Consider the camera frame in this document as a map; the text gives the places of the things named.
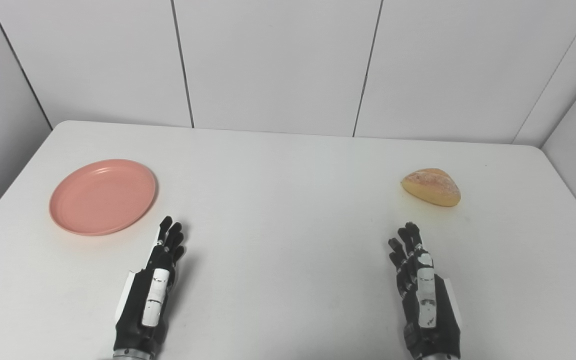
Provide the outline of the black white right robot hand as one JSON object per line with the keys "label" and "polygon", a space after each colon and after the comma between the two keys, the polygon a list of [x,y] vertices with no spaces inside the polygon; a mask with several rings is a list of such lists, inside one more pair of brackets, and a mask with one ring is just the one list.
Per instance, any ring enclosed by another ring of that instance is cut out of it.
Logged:
{"label": "black white right robot hand", "polygon": [[450,283],[426,250],[419,227],[407,222],[388,240],[406,323],[403,340],[414,360],[461,359],[461,328]]}

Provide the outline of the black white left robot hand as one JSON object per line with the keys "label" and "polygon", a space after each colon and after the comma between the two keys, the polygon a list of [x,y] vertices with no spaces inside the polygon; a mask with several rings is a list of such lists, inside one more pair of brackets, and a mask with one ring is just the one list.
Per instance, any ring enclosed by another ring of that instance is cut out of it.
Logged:
{"label": "black white left robot hand", "polygon": [[183,226],[165,216],[143,269],[126,280],[115,323],[114,360],[153,360],[166,339],[165,311],[186,248]]}

